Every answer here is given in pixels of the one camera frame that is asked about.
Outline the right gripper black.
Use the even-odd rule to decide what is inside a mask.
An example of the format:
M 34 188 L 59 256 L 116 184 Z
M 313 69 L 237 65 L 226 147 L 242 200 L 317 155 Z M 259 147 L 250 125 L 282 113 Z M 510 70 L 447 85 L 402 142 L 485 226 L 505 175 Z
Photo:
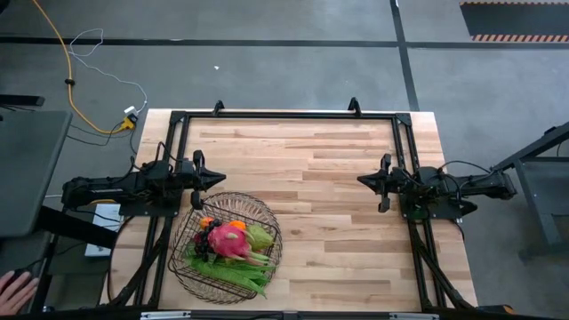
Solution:
M 381 158 L 380 169 L 376 173 L 358 176 L 357 180 L 368 187 L 375 195 L 381 196 L 379 212 L 385 213 L 390 208 L 389 193 L 399 193 L 403 186 L 402 173 L 398 167 L 396 172 L 390 172 L 391 154 L 385 154 Z

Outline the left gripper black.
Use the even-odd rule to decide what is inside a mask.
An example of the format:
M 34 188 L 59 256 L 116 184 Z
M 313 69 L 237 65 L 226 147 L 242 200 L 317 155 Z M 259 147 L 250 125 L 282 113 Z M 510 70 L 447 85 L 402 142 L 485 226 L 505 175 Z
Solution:
M 204 168 L 205 159 L 201 150 L 193 153 L 191 160 L 183 158 L 180 162 L 178 174 L 181 177 L 184 189 L 191 189 L 190 204 L 195 210 L 202 210 L 203 200 L 201 193 L 223 182 L 227 176 L 223 173 L 213 172 Z

